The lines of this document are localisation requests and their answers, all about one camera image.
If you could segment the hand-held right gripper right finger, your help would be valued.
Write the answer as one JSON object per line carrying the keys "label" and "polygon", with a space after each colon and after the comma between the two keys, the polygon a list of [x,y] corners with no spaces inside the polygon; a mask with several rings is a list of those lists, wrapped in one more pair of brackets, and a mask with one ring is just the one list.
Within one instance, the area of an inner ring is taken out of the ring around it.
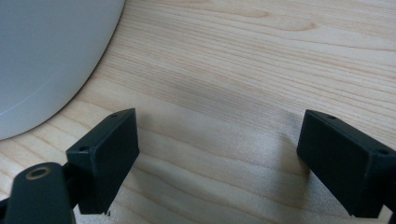
{"label": "hand-held right gripper right finger", "polygon": [[346,122],[304,113],[298,157],[354,217],[377,218],[384,206],[396,218],[396,151]]}

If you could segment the white pedal trash bin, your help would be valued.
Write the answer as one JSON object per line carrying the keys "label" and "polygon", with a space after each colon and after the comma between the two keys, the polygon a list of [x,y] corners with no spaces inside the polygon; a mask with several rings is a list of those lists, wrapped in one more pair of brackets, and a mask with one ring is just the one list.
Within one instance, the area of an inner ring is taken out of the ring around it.
{"label": "white pedal trash bin", "polygon": [[125,0],[0,0],[0,140],[64,107],[100,61]]}

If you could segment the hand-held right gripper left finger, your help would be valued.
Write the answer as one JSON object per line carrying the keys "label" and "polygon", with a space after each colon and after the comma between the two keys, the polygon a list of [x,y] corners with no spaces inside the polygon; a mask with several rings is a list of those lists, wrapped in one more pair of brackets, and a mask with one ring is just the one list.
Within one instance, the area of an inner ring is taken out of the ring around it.
{"label": "hand-held right gripper left finger", "polygon": [[83,215],[107,212],[138,155],[135,110],[107,116],[66,150],[71,204]]}

